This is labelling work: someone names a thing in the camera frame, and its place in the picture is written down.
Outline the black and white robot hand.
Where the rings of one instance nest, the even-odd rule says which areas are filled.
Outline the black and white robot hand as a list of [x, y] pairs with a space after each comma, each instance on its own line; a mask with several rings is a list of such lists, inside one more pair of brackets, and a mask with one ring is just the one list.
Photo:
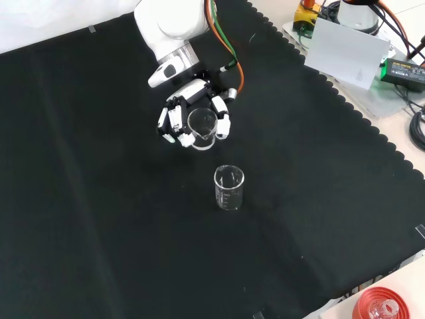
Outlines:
[[157, 131], [171, 144], [209, 150], [230, 134], [228, 104], [237, 95], [237, 89], [223, 88], [217, 77], [204, 71], [166, 99]]

